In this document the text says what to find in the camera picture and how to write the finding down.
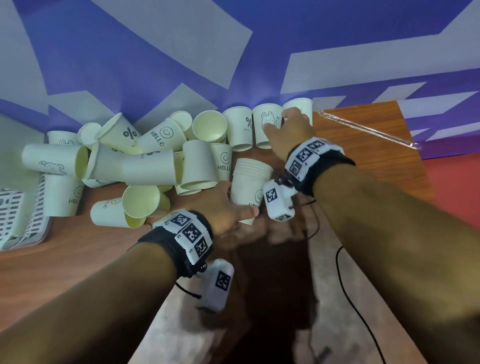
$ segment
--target person's left arm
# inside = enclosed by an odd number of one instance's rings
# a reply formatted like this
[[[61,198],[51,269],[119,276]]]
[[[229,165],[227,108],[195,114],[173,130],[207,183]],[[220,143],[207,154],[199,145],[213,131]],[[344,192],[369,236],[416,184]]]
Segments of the person's left arm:
[[[192,206],[214,235],[258,214],[255,207],[231,205],[228,188],[221,182]],[[137,244],[3,331],[0,364],[127,363],[177,277],[162,246]]]

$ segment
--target red surface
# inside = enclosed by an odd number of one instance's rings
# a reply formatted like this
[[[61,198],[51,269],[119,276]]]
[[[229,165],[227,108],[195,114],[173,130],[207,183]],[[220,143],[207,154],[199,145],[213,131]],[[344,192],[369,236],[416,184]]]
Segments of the red surface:
[[[423,162],[438,207],[480,230],[480,153]]]

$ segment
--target forearm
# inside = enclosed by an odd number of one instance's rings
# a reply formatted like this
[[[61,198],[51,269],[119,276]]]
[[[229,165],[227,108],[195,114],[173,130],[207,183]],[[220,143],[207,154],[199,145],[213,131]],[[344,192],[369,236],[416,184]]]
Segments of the forearm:
[[[0,335],[0,363],[127,363],[177,272],[157,244],[112,264]]]
[[[427,359],[480,356],[473,319],[480,312],[480,236],[473,229],[349,165],[322,174],[314,195]]]

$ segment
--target qr-like code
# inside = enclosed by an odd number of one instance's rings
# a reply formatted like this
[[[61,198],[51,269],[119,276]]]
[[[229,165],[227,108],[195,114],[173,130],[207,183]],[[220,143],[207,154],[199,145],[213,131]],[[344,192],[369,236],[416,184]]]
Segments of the qr-like code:
[[[325,145],[325,143],[321,142],[320,140],[314,140],[310,144],[307,144],[307,147],[311,148],[311,149],[318,149],[318,148],[320,148],[321,146],[324,146],[324,145]]]
[[[174,224],[177,224],[177,225],[180,225],[180,226],[183,226],[185,225],[186,223],[190,222],[192,219],[185,216],[185,215],[182,215],[182,214],[178,214],[177,216],[175,216],[173,219],[171,219],[170,221],[173,222]]]
[[[278,221],[283,221],[283,220],[289,219],[290,217],[292,217],[292,216],[290,216],[290,215],[282,215],[282,216],[277,217],[276,220],[278,220]]]
[[[300,153],[298,153],[295,157],[300,161],[300,162],[304,162],[306,161],[311,155],[313,154],[313,152],[311,150],[308,150],[307,148],[303,148]]]
[[[292,165],[290,166],[290,168],[288,170],[290,171],[291,174],[293,174],[295,177],[297,177],[298,173],[300,172],[300,169],[301,169],[301,164],[299,162],[297,162],[296,159],[294,159]]]
[[[202,257],[202,255],[208,250],[208,245],[207,242],[205,241],[205,238],[202,237],[197,244],[194,246],[195,251],[197,252],[198,257]]]
[[[228,291],[228,285],[230,284],[230,276],[227,273],[218,271],[215,285],[224,291]]]
[[[273,188],[271,189],[270,191],[266,192],[265,195],[267,196],[267,202],[272,202],[273,200],[276,200],[277,199],[277,195],[276,195],[276,189]]]
[[[181,232],[192,244],[202,235],[200,230],[197,229],[195,225],[190,224],[184,228]]]

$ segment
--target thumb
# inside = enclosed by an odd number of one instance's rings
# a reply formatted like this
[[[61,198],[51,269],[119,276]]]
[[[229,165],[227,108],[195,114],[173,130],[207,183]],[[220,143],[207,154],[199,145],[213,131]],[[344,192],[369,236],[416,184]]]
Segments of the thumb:
[[[265,124],[264,125],[264,134],[265,136],[268,138],[268,140],[271,141],[271,138],[274,138],[276,133],[279,131],[280,129],[278,129],[275,125],[273,124]]]
[[[248,220],[250,218],[254,218],[258,216],[260,212],[258,207],[249,206],[249,205],[232,204],[232,209],[233,209],[233,214],[235,216],[236,221]]]

